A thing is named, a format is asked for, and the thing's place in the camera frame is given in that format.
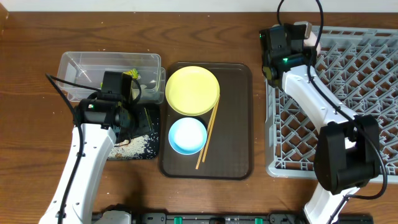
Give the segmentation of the pink bowl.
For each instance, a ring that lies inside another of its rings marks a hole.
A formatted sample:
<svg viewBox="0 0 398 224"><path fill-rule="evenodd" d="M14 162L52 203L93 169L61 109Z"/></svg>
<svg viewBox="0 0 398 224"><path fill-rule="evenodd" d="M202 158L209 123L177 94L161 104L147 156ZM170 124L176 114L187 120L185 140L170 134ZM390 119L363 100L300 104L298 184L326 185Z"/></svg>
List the pink bowl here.
<svg viewBox="0 0 398 224"><path fill-rule="evenodd" d="M307 48L310 48L309 53L314 57L317 57L320 54L321 46L317 42L318 36L315 35L312 31L305 31L305 39L303 41L303 45Z"/></svg>

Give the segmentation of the green snack wrapper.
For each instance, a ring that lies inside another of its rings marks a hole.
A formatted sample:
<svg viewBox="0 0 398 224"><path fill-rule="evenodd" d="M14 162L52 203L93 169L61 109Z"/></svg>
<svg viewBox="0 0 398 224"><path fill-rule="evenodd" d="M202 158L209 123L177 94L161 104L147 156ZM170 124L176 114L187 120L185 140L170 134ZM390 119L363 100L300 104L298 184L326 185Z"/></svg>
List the green snack wrapper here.
<svg viewBox="0 0 398 224"><path fill-rule="evenodd" d="M131 88L140 89L139 78L140 75L135 68L125 72L105 71L100 87L102 91L110 93L127 91Z"/></svg>

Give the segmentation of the light blue bowl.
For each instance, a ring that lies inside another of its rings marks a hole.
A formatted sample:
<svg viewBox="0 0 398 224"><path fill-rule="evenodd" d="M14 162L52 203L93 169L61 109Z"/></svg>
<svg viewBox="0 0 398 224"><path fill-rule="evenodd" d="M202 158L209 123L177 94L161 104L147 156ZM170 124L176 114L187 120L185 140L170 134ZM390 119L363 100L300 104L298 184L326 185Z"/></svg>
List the light blue bowl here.
<svg viewBox="0 0 398 224"><path fill-rule="evenodd" d="M171 125L168 139L175 152L185 156L196 154L206 143L206 128L196 118L181 118Z"/></svg>

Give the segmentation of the wooden chopstick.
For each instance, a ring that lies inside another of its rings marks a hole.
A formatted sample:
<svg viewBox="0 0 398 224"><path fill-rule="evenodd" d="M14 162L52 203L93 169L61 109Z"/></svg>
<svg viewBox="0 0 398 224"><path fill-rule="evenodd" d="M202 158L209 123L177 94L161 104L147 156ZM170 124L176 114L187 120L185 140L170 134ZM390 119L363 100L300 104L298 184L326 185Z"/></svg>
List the wooden chopstick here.
<svg viewBox="0 0 398 224"><path fill-rule="evenodd" d="M207 141L207 137L208 137L208 127L207 127L207 131L206 131L206 141ZM196 170L199 169L199 166L200 166L200 164L202 163L201 159L202 159L202 156L203 156L204 148L205 148L205 146L203 146L203 148L202 148L201 151L200 151L200 155L199 155L199 157L198 157L197 164L196 164L196 166L195 166L195 169L196 169Z"/></svg>
<svg viewBox="0 0 398 224"><path fill-rule="evenodd" d="M207 141L206 141L205 148L204 148L204 151L203 151L203 156L202 156L202 159L201 159L202 162L205 162L205 160L206 160L206 155L207 155L207 152L208 152L208 147L210 145L210 139L211 139L211 135L212 135L212 132L213 132L213 127L214 127L214 123L215 123L216 114L217 114L217 111L218 111L219 102L220 102L220 98L218 98L218 101L216 102L216 105L214 106L212 114L211 114L210 123L208 125L208 137L207 137Z"/></svg>

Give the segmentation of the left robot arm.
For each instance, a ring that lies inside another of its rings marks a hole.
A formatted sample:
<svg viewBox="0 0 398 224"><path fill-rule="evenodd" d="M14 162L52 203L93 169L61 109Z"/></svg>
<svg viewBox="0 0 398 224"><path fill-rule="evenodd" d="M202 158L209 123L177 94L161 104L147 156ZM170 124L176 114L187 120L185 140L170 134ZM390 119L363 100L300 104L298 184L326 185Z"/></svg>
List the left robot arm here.
<svg viewBox="0 0 398 224"><path fill-rule="evenodd" d="M60 182L41 223L91 223L104 165L115 144L158 130L154 104L125 105L83 99L73 109L77 120Z"/></svg>

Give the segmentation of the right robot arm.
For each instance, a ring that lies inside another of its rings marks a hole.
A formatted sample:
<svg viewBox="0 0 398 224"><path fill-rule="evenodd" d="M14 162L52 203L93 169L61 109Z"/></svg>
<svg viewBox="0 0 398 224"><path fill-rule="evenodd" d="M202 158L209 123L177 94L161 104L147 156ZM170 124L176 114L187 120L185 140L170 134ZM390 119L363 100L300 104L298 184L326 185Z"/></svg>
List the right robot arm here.
<svg viewBox="0 0 398 224"><path fill-rule="evenodd" d="M318 185L304 206L305 221L336 223L349 199L374 200L385 192L383 182L375 195L357 194L371 179L385 176L386 170L376 119L358 115L333 95L313 67L315 53L314 47L303 44L265 44L262 71L271 86L299 104L318 132L313 163Z"/></svg>

